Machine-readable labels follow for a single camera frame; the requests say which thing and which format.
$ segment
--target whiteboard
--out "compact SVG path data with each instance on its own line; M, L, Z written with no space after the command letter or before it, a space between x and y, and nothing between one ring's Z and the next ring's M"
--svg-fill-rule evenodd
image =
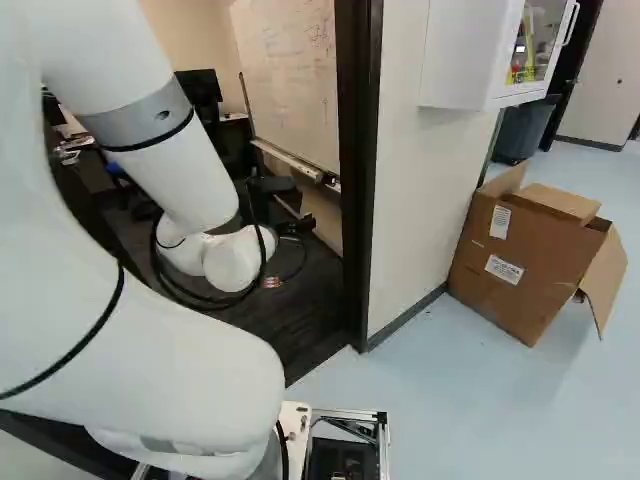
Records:
M230 7L256 137L340 173L333 0Z

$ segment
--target white cabinet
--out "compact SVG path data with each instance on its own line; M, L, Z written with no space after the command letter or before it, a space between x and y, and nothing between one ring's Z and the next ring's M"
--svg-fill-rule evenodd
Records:
M575 0L430 0L418 104L489 110L544 98Z

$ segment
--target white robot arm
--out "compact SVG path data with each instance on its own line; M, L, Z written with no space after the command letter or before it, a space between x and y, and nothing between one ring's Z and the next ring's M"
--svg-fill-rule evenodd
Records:
M48 171L41 78L165 210L157 235L182 242L174 264L227 291L255 277L253 227L201 234L235 214L237 196L136 2L0 2L0 66L0 408L84 425L168 470L248 478L282 405L277 354L124 271Z

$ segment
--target light blue floor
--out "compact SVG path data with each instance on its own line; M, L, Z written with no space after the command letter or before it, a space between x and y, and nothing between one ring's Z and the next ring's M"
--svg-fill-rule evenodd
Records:
M528 349L443 296L372 353L345 349L289 388L388 411L393 480L640 478L640 145L556 142L531 181L602 201L620 231L629 268L605 339L568 304Z

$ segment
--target cardboard box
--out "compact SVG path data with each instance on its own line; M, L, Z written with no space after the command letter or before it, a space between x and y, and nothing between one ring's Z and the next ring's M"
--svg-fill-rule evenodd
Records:
M449 272L450 293L533 347L576 292L602 338L627 256L598 202L534 184L526 162L473 195Z

